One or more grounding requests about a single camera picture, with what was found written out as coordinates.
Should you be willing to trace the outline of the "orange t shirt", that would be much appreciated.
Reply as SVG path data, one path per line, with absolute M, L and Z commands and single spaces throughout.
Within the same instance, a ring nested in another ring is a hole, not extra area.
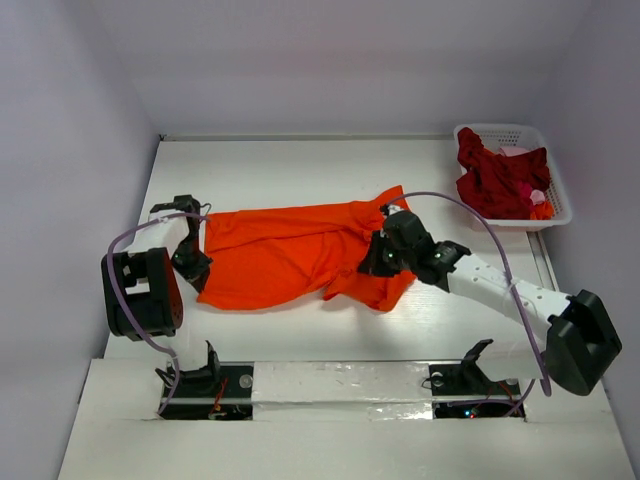
M 198 302 L 251 311 L 321 292 L 325 301 L 344 295 L 391 311 L 414 275 L 379 278 L 358 267 L 382 227 L 381 207 L 402 193 L 394 186 L 369 201 L 209 215 L 204 252 L 212 262 Z

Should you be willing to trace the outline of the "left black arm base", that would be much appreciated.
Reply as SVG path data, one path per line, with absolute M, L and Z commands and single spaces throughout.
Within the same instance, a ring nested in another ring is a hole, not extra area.
M 182 372 L 168 405 L 165 420 L 245 421 L 253 418 L 254 365 L 223 363 L 219 380 L 205 367 Z

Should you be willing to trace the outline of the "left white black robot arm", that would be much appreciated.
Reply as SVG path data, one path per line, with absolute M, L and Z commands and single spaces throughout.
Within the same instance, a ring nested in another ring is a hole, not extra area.
M 198 200 L 178 195 L 154 205 L 145 222 L 109 245 L 101 272 L 113 335 L 169 352 L 153 339 L 173 337 L 182 326 L 184 307 L 177 276 L 196 292 L 204 290 L 212 264 L 200 248 L 200 226 L 205 221 Z

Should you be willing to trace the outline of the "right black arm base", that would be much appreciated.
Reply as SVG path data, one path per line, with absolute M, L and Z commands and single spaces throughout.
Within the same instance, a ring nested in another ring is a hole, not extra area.
M 523 418 L 517 380 L 489 380 L 475 364 L 430 364 L 421 387 L 432 398 L 436 419 Z

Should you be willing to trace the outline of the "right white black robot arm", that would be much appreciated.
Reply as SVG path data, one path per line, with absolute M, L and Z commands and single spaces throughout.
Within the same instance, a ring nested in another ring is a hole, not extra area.
M 588 396 L 622 351 L 601 298 L 545 289 L 497 269 L 453 241 L 436 242 L 419 217 L 395 205 L 381 209 L 383 224 L 358 267 L 373 277 L 411 273 L 425 285 L 473 300 L 524 327 L 536 375 L 565 391 Z

